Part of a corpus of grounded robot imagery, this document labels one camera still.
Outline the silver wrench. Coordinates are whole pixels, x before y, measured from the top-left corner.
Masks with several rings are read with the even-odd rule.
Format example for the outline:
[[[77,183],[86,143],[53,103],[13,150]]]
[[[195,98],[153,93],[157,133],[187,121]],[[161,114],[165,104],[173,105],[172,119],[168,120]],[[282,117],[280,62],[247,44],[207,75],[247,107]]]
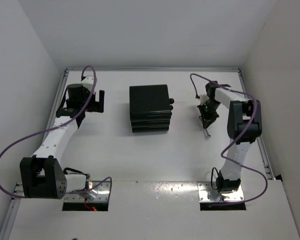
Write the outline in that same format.
[[[210,139],[211,135],[210,135],[210,133],[208,132],[208,129],[207,129],[207,128],[204,128],[203,130],[204,130],[205,139],[206,139],[206,140]]]

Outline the black drawer cabinet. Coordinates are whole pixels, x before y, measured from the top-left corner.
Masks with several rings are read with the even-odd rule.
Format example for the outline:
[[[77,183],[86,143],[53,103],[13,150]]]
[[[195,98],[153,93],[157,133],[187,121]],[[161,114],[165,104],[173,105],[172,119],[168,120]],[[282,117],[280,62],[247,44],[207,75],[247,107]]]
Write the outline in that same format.
[[[129,117],[132,132],[167,132],[172,117],[169,99],[166,84],[130,86]]]

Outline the pink top drawer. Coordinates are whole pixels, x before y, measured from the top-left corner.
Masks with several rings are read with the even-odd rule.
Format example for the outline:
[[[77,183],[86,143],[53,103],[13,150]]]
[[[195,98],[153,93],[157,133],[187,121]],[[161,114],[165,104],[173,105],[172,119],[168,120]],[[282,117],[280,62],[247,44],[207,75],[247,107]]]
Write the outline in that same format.
[[[174,100],[173,98],[170,98],[170,99],[169,99],[169,103],[172,105],[172,104],[175,103],[175,100]]]

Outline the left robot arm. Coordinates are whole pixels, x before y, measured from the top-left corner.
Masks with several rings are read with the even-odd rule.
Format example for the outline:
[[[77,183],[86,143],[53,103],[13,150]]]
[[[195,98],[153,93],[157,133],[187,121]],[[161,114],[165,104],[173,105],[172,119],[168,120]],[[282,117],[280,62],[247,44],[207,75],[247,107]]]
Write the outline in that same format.
[[[66,194],[86,190],[88,174],[76,170],[66,173],[61,167],[63,152],[81,126],[86,112],[103,113],[105,92],[99,100],[92,89],[92,78],[69,84],[56,111],[54,130],[31,157],[20,162],[24,196],[31,199],[62,199]]]

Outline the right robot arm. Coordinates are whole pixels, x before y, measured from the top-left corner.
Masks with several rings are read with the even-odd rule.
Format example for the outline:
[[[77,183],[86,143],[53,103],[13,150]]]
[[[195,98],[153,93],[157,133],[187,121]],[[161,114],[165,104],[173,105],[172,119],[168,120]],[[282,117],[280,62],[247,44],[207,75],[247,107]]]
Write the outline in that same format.
[[[221,153],[226,156],[215,180],[215,190],[219,193],[238,190],[247,152],[262,133],[260,102],[241,96],[229,88],[228,84],[219,85],[217,81],[207,83],[206,94],[200,95],[200,104],[197,106],[205,130],[219,117],[217,109],[220,105],[228,109],[227,135],[230,146]]]

